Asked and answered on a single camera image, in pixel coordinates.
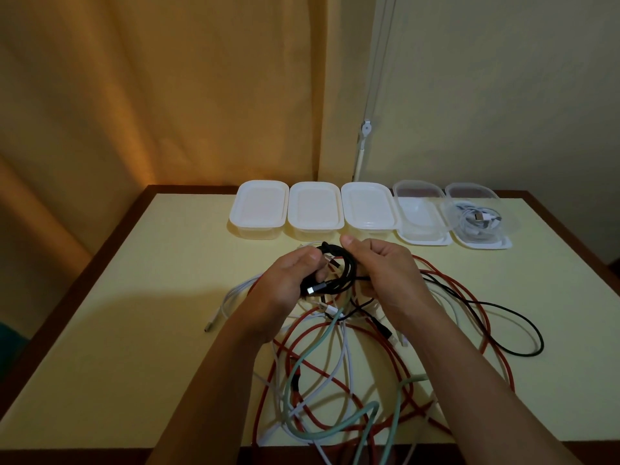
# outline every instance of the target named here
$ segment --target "wooden table edge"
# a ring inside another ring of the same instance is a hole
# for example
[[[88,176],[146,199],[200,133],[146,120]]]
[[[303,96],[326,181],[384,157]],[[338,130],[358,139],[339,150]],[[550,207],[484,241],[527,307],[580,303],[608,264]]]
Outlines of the wooden table edge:
[[[144,211],[151,204],[157,194],[236,194],[237,186],[194,186],[194,185],[149,185],[145,187],[136,201],[131,205],[127,213],[114,228],[112,234],[104,242],[97,254],[90,261],[86,269],[73,282],[66,295],[60,300],[50,316],[45,320],[42,327],[27,344],[26,349],[17,359],[11,371],[0,384],[0,418],[9,410],[13,401],[18,397],[21,390],[28,383],[36,368],[45,355],[56,342],[60,333],[73,317],[84,298],[97,282],[106,266],[110,263],[120,246],[123,244],[131,230],[140,220]],[[577,253],[590,268],[620,295],[620,280],[609,268],[592,253],[586,246],[573,235],[566,226],[551,214],[533,195],[528,191],[502,190],[496,191],[501,198],[523,199],[543,219],[547,225],[560,237],[572,250]],[[607,464],[617,462],[620,457],[620,440],[613,441],[570,441],[565,444],[585,463]],[[397,446],[396,453],[400,455],[402,447]],[[141,464],[146,461],[150,449],[26,449],[26,450],[0,450],[1,462],[10,464],[33,464],[33,463],[108,463],[113,461],[117,464]],[[297,446],[266,447],[260,450],[252,447],[242,447],[239,455],[240,463],[248,462],[278,462],[283,457],[287,460],[295,460],[299,465],[304,463],[319,463],[320,457],[308,453],[304,448]],[[416,457],[427,458],[430,462],[441,463],[464,463],[460,453],[454,444],[420,444]]]

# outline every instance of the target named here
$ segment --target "fingernail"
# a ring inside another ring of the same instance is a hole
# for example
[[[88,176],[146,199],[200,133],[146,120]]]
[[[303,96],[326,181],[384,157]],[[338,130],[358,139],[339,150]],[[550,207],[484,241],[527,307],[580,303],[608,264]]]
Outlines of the fingernail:
[[[340,243],[342,243],[345,246],[349,246],[354,241],[355,241],[355,238],[353,238],[351,235],[343,235],[340,238]]]

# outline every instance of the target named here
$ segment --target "white plastic container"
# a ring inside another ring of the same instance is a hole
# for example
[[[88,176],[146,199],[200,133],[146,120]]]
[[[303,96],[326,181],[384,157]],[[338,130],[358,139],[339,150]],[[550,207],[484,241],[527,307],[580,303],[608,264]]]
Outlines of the white plastic container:
[[[491,189],[475,183],[452,183],[446,187],[442,213],[454,235],[476,249],[507,249],[508,235],[519,228],[518,219]]]
[[[359,239],[385,238],[400,227],[392,193],[383,184],[354,182],[341,189],[347,231]]]
[[[298,240],[330,240],[345,225],[340,189],[325,182],[294,184],[288,195],[288,222]]]
[[[445,205],[446,195],[441,188],[425,181],[398,181],[394,201],[400,211],[398,235],[412,245],[449,245],[451,226],[439,209]]]
[[[252,240],[277,238],[286,222],[288,192],[281,181],[254,180],[239,186],[229,217],[239,235]]]

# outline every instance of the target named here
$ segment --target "forearm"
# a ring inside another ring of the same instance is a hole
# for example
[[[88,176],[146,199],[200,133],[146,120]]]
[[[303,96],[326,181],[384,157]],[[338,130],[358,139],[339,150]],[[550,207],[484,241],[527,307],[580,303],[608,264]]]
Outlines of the forearm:
[[[412,313],[405,335],[469,464],[578,463],[440,307]]]
[[[224,325],[149,458],[157,464],[234,464],[261,342]]]

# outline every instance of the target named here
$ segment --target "hand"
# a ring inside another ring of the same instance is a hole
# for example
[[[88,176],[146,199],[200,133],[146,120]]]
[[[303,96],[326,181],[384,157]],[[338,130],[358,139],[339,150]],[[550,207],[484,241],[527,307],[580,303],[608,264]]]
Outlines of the hand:
[[[359,241],[349,235],[341,236],[340,244],[370,276],[371,284],[361,283],[362,293],[379,300],[387,319],[400,332],[411,324],[417,309],[438,305],[404,246],[372,238]]]
[[[317,282],[328,274],[321,250],[304,246],[278,258],[232,314],[230,321],[261,343],[274,339],[299,296],[304,277],[316,273]]]

